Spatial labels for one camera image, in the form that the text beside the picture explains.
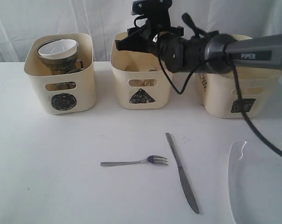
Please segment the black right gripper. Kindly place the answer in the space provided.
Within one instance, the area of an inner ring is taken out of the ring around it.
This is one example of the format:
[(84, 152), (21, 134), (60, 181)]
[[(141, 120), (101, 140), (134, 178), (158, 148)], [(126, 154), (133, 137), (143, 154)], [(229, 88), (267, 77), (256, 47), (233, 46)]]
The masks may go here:
[(164, 34), (184, 35), (182, 26), (173, 27), (169, 13), (153, 12), (146, 15), (135, 15), (134, 27), (127, 30), (127, 37), (115, 40), (118, 51), (132, 51), (157, 54), (158, 38)]

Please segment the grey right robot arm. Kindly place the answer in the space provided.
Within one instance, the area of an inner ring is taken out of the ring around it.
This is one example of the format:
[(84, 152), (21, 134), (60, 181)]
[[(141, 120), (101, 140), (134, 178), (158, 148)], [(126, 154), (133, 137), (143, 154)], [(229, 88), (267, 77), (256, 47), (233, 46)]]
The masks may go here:
[(282, 34), (238, 41), (229, 34), (197, 28), (184, 13), (183, 21), (195, 33), (187, 40), (181, 37), (183, 29), (171, 26), (167, 10), (149, 11), (141, 17), (147, 18), (146, 23), (128, 29), (126, 38), (116, 40), (116, 49), (153, 54), (172, 73), (226, 74), (233, 66), (282, 72)]

